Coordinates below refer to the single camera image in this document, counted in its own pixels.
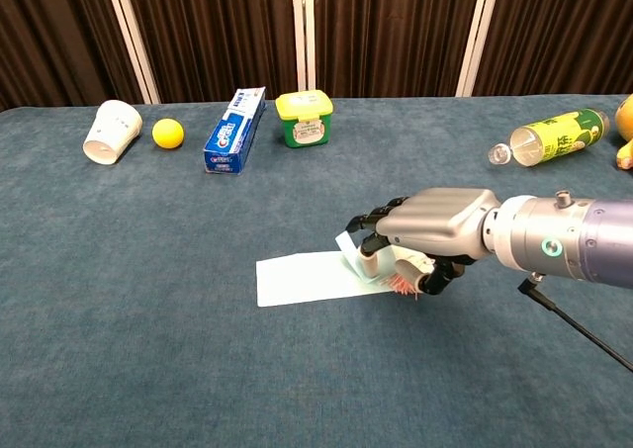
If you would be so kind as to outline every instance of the green container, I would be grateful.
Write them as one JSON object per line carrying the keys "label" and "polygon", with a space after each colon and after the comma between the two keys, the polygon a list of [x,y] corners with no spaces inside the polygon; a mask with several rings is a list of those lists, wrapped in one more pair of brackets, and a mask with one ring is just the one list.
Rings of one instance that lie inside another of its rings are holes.
{"label": "green container", "polygon": [[333,106],[320,90],[284,94],[275,101],[286,144],[292,148],[329,141]]}

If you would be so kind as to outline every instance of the brown curtain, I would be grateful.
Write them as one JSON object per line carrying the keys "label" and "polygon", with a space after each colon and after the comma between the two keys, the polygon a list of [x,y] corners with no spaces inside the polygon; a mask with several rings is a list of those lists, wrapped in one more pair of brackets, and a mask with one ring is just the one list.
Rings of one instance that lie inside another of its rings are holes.
{"label": "brown curtain", "polygon": [[292,0],[132,0],[162,102],[297,90]]}
{"label": "brown curtain", "polygon": [[0,0],[0,109],[142,102],[111,0]]}
{"label": "brown curtain", "polygon": [[473,95],[633,92],[633,0],[497,0]]}
{"label": "brown curtain", "polygon": [[316,84],[331,97],[455,95],[477,0],[315,0]]}

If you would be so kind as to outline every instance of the white paper cup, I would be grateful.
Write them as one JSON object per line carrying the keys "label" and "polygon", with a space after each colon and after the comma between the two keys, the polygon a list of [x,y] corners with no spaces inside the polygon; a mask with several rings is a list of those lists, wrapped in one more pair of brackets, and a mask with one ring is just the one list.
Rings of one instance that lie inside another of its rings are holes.
{"label": "white paper cup", "polygon": [[114,164],[140,134],[141,126],[142,118],[133,106],[120,100],[107,100],[97,110],[83,142],[83,152],[99,164]]}

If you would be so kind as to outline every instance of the toothpaste box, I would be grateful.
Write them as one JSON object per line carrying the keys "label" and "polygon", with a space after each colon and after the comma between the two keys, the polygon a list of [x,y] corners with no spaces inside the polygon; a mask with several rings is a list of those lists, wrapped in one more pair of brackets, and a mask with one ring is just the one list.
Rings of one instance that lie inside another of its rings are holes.
{"label": "toothpaste box", "polygon": [[266,87],[237,89],[205,145],[209,173],[240,174],[266,108]]}

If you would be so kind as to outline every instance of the table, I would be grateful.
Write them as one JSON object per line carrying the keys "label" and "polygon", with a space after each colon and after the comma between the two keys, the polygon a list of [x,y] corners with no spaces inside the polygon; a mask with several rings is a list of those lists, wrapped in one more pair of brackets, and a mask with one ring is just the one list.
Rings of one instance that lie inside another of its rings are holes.
{"label": "table", "polygon": [[[0,114],[3,446],[633,446],[633,377],[486,259],[438,297],[259,308],[255,262],[337,250],[348,220],[431,186],[628,198],[611,134],[534,168],[488,164],[516,127],[624,96],[334,99],[291,149],[268,102],[244,173],[206,174],[226,103],[138,105],[114,166],[95,107]],[[151,126],[175,118],[176,150]],[[633,292],[542,291],[633,358]]]}

